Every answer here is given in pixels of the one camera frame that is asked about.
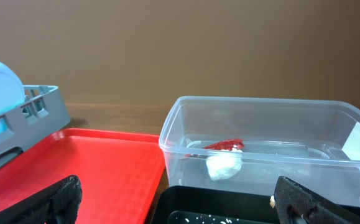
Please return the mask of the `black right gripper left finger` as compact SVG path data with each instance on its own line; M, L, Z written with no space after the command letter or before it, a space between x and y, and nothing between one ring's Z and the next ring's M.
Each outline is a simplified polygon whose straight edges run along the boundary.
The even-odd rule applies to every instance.
M0 211L0 224L75 224L81 200L80 179L69 175Z

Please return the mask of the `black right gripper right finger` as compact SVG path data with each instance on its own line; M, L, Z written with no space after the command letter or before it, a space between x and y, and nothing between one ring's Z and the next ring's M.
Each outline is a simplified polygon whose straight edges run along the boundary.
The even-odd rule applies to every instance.
M360 224L360 208L346 209L288 177L278 178L273 199L280 223Z

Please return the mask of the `white napkin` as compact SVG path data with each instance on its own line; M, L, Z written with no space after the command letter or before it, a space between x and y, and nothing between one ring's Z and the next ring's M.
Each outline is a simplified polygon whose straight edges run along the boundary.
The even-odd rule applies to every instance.
M227 180L236 175L242 167L242 150L232 148L222 149L216 156L206 160L206 167L211 180Z

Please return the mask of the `red sauce packet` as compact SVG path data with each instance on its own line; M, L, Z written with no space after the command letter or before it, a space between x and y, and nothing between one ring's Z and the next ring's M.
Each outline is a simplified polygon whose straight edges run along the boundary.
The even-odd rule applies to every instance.
M246 148L244 141L239 138L225 139L221 141L187 141L186 148L203 149L207 151L235 151L243 152Z

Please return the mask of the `rice and peanut shells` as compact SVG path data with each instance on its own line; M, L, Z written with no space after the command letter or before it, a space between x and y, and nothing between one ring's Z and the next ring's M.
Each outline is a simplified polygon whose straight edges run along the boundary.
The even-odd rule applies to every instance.
M278 223L276 211L253 197L190 197L167 223Z

